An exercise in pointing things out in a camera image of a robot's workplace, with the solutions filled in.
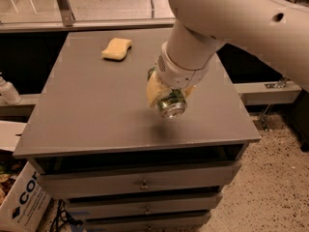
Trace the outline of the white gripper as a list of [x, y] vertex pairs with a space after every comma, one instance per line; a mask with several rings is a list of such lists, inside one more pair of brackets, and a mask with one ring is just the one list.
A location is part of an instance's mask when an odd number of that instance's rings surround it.
[[146, 96], [150, 107], [168, 96], [172, 89], [184, 89], [184, 96], [187, 98], [196, 89], [199, 83], [209, 70], [209, 60], [204, 60], [202, 65], [193, 70], [176, 64], [167, 52], [167, 43], [161, 47], [161, 52], [155, 63], [155, 71], [150, 75], [146, 87]]

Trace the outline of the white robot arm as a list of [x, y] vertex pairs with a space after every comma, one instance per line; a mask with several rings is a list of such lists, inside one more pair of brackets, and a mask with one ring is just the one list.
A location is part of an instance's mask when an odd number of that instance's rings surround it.
[[147, 84], [150, 106], [197, 84], [224, 44], [309, 90], [309, 10], [285, 0], [168, 0], [176, 21]]

